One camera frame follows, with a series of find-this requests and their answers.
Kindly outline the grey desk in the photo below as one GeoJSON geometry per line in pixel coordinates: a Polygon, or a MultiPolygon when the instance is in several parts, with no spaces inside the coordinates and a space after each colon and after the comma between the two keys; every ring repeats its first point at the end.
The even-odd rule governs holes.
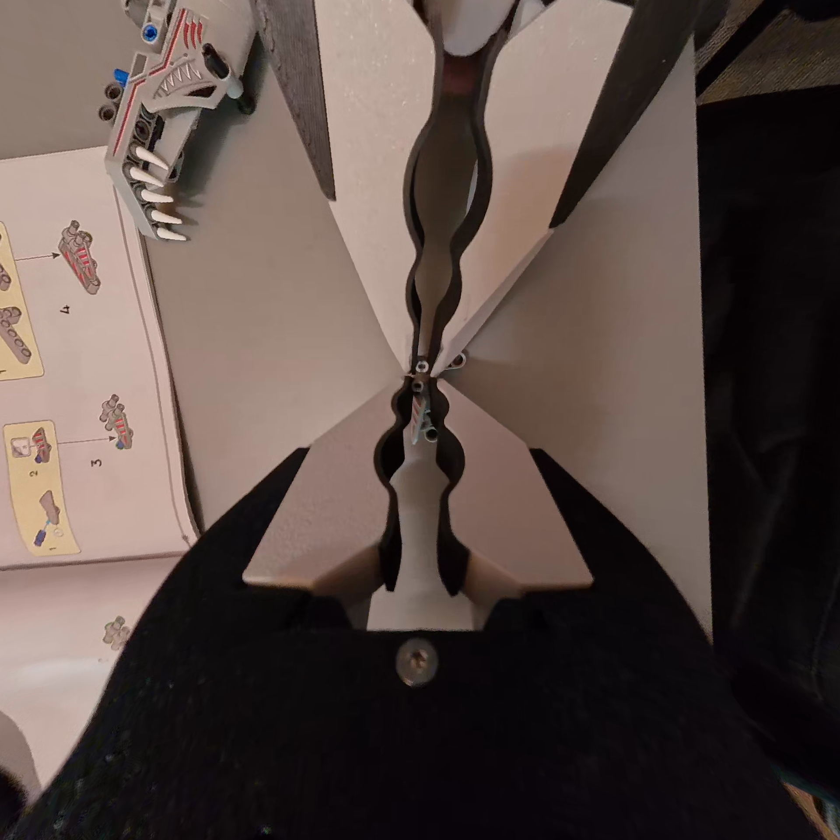
{"type": "MultiPolygon", "coordinates": [[[[406,301],[414,326],[404,372],[321,191],[256,28],[242,76],[252,113],[204,112],[173,185],[187,241],[141,236],[174,392],[187,499],[208,528],[298,448],[312,443],[416,361],[529,448],[548,453],[629,527],[711,629],[701,337],[694,33],[656,97],[566,221],[462,350],[434,375],[459,268],[490,191],[479,126],[495,58],[524,3],[477,2],[458,53],[479,55],[466,141],[434,137],[447,108],[441,12],[434,108],[416,142],[406,219],[416,244],[406,301]]],[[[412,445],[391,478],[402,540],[381,558],[369,629],[467,628],[478,613],[450,595],[437,560],[445,475],[436,446],[412,445]]]]}

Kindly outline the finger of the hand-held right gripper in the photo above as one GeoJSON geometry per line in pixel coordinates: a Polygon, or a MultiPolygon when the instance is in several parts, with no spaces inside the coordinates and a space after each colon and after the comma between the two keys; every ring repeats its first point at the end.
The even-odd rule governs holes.
{"type": "Polygon", "coordinates": [[[440,375],[489,318],[550,237],[595,105],[633,9],[618,2],[525,2],[489,76],[479,126],[489,146],[490,191],[476,190],[481,219],[463,253],[460,295],[443,327],[440,375]]]}
{"type": "Polygon", "coordinates": [[[335,199],[330,208],[374,315],[408,372],[406,291],[417,259],[408,174],[434,108],[434,37],[410,2],[316,1],[335,199]]]}

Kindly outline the open instruction booklet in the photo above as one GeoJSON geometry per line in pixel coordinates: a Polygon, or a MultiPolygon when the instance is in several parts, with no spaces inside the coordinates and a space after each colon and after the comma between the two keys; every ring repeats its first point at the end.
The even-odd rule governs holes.
{"type": "Polygon", "coordinates": [[[103,156],[1,164],[2,771],[30,801],[197,539],[141,236],[103,156]]]}

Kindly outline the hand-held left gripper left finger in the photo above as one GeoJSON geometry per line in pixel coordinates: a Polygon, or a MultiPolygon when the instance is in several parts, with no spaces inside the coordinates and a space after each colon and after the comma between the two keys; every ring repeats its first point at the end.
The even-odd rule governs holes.
{"type": "Polygon", "coordinates": [[[245,583],[311,594],[372,594],[382,550],[400,563],[391,478],[403,463],[412,390],[405,376],[318,437],[243,573],[245,583]]]}

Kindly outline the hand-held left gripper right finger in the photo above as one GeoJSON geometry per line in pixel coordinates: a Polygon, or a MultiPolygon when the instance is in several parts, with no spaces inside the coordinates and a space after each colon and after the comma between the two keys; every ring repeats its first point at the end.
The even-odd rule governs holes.
{"type": "Polygon", "coordinates": [[[592,573],[529,447],[440,379],[432,418],[447,480],[437,525],[446,591],[493,607],[531,592],[590,587],[592,573]]]}

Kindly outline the grey toothed dinosaur head model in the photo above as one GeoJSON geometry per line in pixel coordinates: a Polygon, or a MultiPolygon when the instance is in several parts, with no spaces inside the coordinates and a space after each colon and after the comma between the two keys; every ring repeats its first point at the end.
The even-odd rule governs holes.
{"type": "Polygon", "coordinates": [[[254,100],[242,76],[256,38],[246,1],[122,1],[138,29],[127,70],[105,89],[99,118],[110,127],[106,173],[147,238],[187,237],[173,185],[201,115],[223,101],[245,114],[254,100]]]}

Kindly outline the small striped grey brick assembly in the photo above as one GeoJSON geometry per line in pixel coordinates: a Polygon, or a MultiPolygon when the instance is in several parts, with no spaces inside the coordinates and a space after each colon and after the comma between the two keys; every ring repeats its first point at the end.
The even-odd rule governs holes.
{"type": "Polygon", "coordinates": [[[433,398],[429,385],[429,377],[417,374],[412,379],[413,395],[411,418],[409,422],[409,436],[412,445],[421,440],[429,444],[438,441],[438,430],[432,417],[433,398]]]}

